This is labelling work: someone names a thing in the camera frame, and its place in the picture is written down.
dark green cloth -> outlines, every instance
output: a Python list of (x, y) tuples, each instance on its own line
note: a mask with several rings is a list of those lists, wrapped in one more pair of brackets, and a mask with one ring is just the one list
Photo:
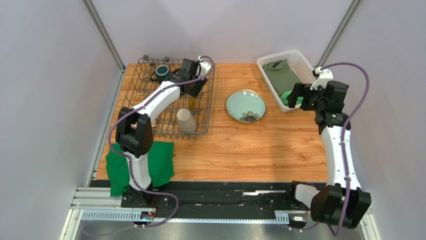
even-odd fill
[[(292, 93), (292, 90), (285, 91), (279, 96), (279, 98), (281, 99), (281, 102), (287, 107), (289, 106), (289, 101), (287, 101), (287, 96), (290, 95), (291, 93)], [(302, 104), (302, 101), (303, 101), (303, 97), (300, 96), (297, 98), (296, 104)]]
[[(118, 143), (114, 143), (112, 147), (120, 153), (123, 152)], [(154, 141), (148, 152), (148, 170), (154, 188), (169, 183), (169, 178), (175, 175), (173, 148), (173, 142)], [(110, 150), (106, 155), (106, 172), (111, 182), (111, 197), (121, 196), (128, 190), (130, 174), (126, 157)]]
[(169, 183), (169, 179), (175, 175), (173, 171), (173, 142), (154, 141), (148, 152), (149, 176), (152, 187), (160, 187)]
[[(114, 143), (112, 147), (123, 153), (118, 143)], [(108, 174), (109, 181), (111, 182), (111, 197), (121, 196), (129, 188), (130, 174), (129, 166), (127, 165), (126, 157), (119, 156), (109, 150), (106, 155), (106, 173)]]
[(287, 64), (287, 59), (267, 63), (262, 68), (279, 96), (286, 91), (293, 90), (295, 83), (301, 83), (301, 80)]

white plastic basket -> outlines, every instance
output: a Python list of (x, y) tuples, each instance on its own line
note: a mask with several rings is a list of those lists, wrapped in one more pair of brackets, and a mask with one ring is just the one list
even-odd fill
[(284, 59), (287, 59), (288, 66), (298, 76), (302, 83), (313, 84), (315, 81), (314, 76), (312, 75), (312, 70), (314, 70), (314, 68), (311, 66), (308, 60), (306, 60), (305, 56), (303, 56), (300, 51), (283, 51), (280, 53), (275, 53), (259, 58), (257, 60), (257, 65), (259, 66), (260, 72), (262, 73), (262, 78), (265, 81), (270, 93), (272, 94), (273, 99), (275, 99), (279, 110), (281, 110), (281, 112), (283, 113), (299, 109), (300, 104), (297, 104), (295, 108), (289, 108), (288, 106), (284, 105), (283, 102), (281, 102), (280, 96), (277, 94), (274, 87), (272, 86), (271, 81), (269, 81), (268, 77), (266, 76), (262, 66)]

metal corner post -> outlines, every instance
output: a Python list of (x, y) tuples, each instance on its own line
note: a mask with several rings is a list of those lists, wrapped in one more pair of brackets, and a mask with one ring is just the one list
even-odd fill
[(117, 67), (120, 69), (121, 72), (124, 72), (124, 70), (126, 69), (126, 66), (124, 65), (122, 59), (120, 58), (120, 55), (116, 47), (114, 46), (113, 41), (108, 35), (108, 32), (105, 29), (105, 26), (102, 23), (101, 17), (99, 16), (98, 11), (96, 11), (95, 5), (93, 4), (92, 0), (81, 0), (81, 1), (86, 7), (87, 12), (89, 13), (91, 19), (93, 20), (93, 23), (96, 26), (115, 64), (117, 65)]
[(345, 32), (346, 28), (348, 27), (355, 13), (360, 7), (362, 1), (363, 0), (352, 0), (349, 7), (347, 8), (346, 13), (341, 19), (336, 31), (334, 32), (333, 37), (331, 37), (331, 40), (328, 43), (327, 48), (325, 49), (324, 53), (319, 59), (319, 62), (316, 65), (316, 67), (324, 66), (326, 64), (327, 60), (329, 59), (330, 55), (332, 54), (333, 50), (338, 44), (340, 38), (342, 37), (343, 33)]

dark mug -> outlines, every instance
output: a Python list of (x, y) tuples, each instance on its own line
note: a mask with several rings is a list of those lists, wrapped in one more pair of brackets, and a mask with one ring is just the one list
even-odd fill
[(155, 69), (155, 72), (151, 75), (151, 81), (158, 82), (161, 84), (164, 78), (170, 74), (170, 68), (167, 65), (160, 65)]

light blue bowl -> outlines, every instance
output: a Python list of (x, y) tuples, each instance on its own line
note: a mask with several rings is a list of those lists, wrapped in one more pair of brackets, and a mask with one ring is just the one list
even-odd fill
[(263, 117), (266, 105), (256, 92), (239, 90), (228, 97), (226, 109), (234, 119), (243, 123), (251, 123)]

